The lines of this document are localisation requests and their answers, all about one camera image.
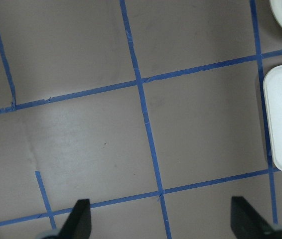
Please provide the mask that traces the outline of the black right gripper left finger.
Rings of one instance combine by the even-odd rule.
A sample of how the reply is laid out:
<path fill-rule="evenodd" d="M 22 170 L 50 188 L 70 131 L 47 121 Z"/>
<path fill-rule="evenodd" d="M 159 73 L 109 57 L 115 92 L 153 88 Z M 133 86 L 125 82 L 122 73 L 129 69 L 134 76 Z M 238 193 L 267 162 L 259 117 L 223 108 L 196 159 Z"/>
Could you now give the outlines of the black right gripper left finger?
<path fill-rule="evenodd" d="M 72 212 L 57 235 L 58 239 L 88 239 L 92 232 L 89 199 L 76 202 Z"/>

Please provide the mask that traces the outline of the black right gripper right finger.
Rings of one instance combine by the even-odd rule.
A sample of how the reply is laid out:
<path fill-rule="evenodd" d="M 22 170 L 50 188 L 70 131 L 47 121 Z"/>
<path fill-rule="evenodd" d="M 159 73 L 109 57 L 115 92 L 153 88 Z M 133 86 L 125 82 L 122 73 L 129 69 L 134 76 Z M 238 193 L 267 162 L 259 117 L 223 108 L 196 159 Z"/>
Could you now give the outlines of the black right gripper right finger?
<path fill-rule="evenodd" d="M 273 227 L 242 196 L 231 198 L 231 230 L 237 239 L 269 239 Z"/>

